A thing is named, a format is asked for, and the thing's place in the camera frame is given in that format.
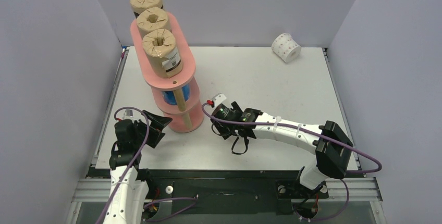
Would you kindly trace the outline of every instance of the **white toilet paper roll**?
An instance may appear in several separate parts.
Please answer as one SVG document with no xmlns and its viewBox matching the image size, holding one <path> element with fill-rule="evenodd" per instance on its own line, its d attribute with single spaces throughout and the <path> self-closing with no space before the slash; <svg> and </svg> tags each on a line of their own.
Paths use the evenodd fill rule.
<svg viewBox="0 0 442 224">
<path fill-rule="evenodd" d="M 279 35 L 272 43 L 272 50 L 286 63 L 293 61 L 299 53 L 301 46 L 297 44 L 290 34 L 284 33 Z"/>
</svg>

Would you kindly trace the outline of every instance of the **pink shelf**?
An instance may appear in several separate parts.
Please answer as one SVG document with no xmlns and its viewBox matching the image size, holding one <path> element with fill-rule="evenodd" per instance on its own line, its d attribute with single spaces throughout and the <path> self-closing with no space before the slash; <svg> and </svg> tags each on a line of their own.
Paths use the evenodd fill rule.
<svg viewBox="0 0 442 224">
<path fill-rule="evenodd" d="M 198 103 L 194 106 L 194 108 L 189 111 L 189 116 L 192 121 L 191 129 L 186 128 L 181 116 L 169 115 L 167 113 L 164 113 L 164 116 L 172 117 L 173 121 L 170 122 L 168 126 L 170 127 L 170 129 L 178 133 L 188 133 L 197 129 L 201 125 L 204 119 L 204 113 L 201 110 L 201 103 L 199 100 Z"/>
<path fill-rule="evenodd" d="M 186 101 L 185 111 L 180 111 L 176 105 L 168 104 L 167 102 L 164 101 L 161 91 L 157 89 L 152 89 L 153 98 L 155 99 L 155 103 L 158 106 L 158 108 L 162 112 L 167 113 L 169 115 L 182 115 L 193 109 L 197 103 L 200 103 L 200 88 L 198 87 L 195 78 L 193 78 L 190 81 L 189 85 L 190 85 L 190 97 Z"/>
<path fill-rule="evenodd" d="M 193 58 L 192 52 L 190 51 L 189 45 L 187 44 L 186 38 L 181 31 L 177 19 L 169 12 L 168 15 L 172 34 L 177 41 L 178 50 L 183 62 L 182 71 L 171 78 L 161 78 L 154 73 L 143 50 L 142 39 L 137 28 L 136 20 L 130 25 L 130 33 L 132 35 L 135 50 L 137 51 L 138 62 L 140 63 L 143 77 L 149 86 L 162 91 L 172 91 L 183 87 L 190 82 L 195 75 L 196 70 L 195 59 Z"/>
</svg>

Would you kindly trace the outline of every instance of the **blue object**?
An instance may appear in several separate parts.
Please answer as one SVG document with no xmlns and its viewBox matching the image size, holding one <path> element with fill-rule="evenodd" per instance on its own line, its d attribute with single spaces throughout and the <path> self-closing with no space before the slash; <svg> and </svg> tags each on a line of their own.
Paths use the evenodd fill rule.
<svg viewBox="0 0 442 224">
<path fill-rule="evenodd" d="M 181 88 L 182 93 L 184 95 L 184 100 L 187 102 L 187 100 L 190 97 L 190 85 L 187 84 L 184 87 Z M 164 101 L 167 102 L 167 104 L 170 105 L 177 105 L 177 100 L 175 99 L 174 92 L 173 91 L 162 91 Z"/>
</svg>

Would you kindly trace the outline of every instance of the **hole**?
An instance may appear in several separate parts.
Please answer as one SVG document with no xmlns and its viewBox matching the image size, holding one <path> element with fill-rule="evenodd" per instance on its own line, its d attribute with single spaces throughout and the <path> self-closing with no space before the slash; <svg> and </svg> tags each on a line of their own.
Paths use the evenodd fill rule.
<svg viewBox="0 0 442 224">
<path fill-rule="evenodd" d="M 155 38 L 155 41 L 153 41 L 153 46 L 163 46 L 163 43 L 164 43 L 163 37 Z"/>
<path fill-rule="evenodd" d="M 158 20 L 158 16 L 157 15 L 149 15 L 148 16 L 148 21 L 151 23 L 154 23 Z"/>
</svg>

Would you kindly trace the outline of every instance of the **toilet paper roll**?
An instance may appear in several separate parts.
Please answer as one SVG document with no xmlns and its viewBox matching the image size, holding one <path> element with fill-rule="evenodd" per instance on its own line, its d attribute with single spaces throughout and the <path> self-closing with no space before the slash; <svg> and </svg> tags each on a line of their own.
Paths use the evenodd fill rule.
<svg viewBox="0 0 442 224">
<path fill-rule="evenodd" d="M 290 34 L 284 33 L 273 41 L 272 50 L 282 60 L 289 63 L 301 53 L 301 46 L 293 40 Z"/>
<path fill-rule="evenodd" d="M 168 30 L 154 30 L 143 37 L 143 49 L 155 74 L 170 78 L 182 70 L 182 61 L 174 35 Z"/>
<path fill-rule="evenodd" d="M 130 0 L 130 7 L 132 7 L 135 17 L 138 17 L 149 8 L 158 7 L 162 9 L 163 0 Z"/>
<path fill-rule="evenodd" d="M 143 11 L 137 17 L 137 27 L 140 31 L 141 38 L 154 30 L 171 30 L 167 12 L 158 7 L 149 8 Z"/>
</svg>

